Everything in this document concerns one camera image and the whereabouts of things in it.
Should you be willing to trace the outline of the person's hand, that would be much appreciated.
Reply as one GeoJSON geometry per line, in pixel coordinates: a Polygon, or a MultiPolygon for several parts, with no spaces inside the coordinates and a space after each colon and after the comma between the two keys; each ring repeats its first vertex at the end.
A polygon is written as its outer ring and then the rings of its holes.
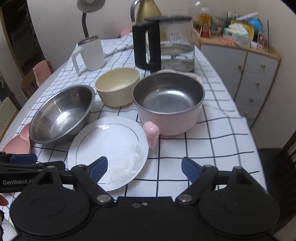
{"type": "Polygon", "coordinates": [[[0,194],[0,206],[8,206],[9,205],[9,201],[0,194]]]}

